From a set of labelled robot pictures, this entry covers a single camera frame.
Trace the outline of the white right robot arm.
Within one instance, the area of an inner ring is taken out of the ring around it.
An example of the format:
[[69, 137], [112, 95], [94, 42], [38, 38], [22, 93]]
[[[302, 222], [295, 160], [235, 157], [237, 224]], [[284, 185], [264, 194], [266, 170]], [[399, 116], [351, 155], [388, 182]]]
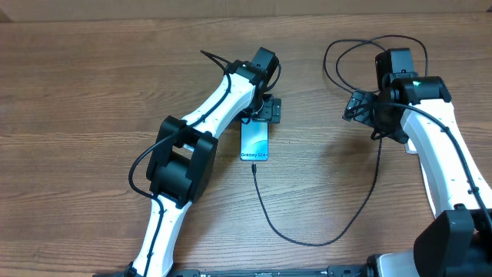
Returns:
[[354, 92], [343, 118], [416, 153], [434, 220], [405, 252], [373, 255], [362, 276], [489, 276], [491, 188], [460, 133], [442, 78], [414, 70], [408, 48], [375, 58], [378, 94]]

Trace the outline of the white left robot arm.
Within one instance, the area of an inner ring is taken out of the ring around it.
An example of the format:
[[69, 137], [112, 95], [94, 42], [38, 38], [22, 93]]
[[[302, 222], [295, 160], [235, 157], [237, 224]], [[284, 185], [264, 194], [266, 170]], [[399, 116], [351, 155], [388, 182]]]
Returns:
[[206, 52], [223, 71], [221, 84], [192, 113], [168, 116], [155, 143], [140, 154], [128, 173], [148, 158], [148, 192], [151, 214], [138, 256], [124, 276], [166, 276], [173, 266], [175, 244], [187, 211], [203, 195], [213, 172], [218, 139], [232, 123], [241, 124], [240, 158], [268, 160], [268, 127], [281, 120], [281, 100], [270, 94], [281, 73], [274, 52], [259, 48], [250, 61], [228, 60]]

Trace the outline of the blue screen smartphone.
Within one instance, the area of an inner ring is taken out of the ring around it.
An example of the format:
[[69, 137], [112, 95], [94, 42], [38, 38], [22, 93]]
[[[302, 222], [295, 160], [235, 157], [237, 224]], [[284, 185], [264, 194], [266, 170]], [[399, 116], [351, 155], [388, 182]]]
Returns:
[[268, 160], [268, 123], [249, 122], [241, 123], [240, 159], [242, 161]]

